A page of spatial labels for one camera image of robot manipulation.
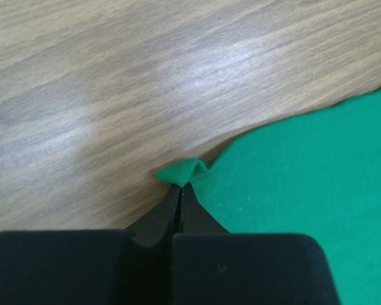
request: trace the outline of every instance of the green fabric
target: green fabric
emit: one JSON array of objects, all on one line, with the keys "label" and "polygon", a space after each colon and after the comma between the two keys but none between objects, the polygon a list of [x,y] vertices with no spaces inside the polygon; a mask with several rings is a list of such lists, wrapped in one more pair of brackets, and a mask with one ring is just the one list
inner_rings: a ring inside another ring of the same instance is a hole
[{"label": "green fabric", "polygon": [[342,303],[381,304],[381,89],[263,126],[211,166],[187,159],[157,176],[191,182],[230,232],[314,237]]}]

